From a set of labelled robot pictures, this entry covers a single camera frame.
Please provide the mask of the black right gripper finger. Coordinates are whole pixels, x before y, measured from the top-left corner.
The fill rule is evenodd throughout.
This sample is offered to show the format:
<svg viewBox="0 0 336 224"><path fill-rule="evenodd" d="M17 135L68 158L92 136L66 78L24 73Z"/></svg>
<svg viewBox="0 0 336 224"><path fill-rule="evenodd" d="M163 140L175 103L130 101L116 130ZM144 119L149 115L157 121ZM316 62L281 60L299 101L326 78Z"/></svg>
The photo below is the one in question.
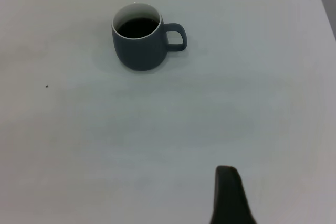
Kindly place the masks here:
<svg viewBox="0 0 336 224"><path fill-rule="evenodd" d="M210 223L256 224L236 168L218 166L215 172L214 208Z"/></svg>

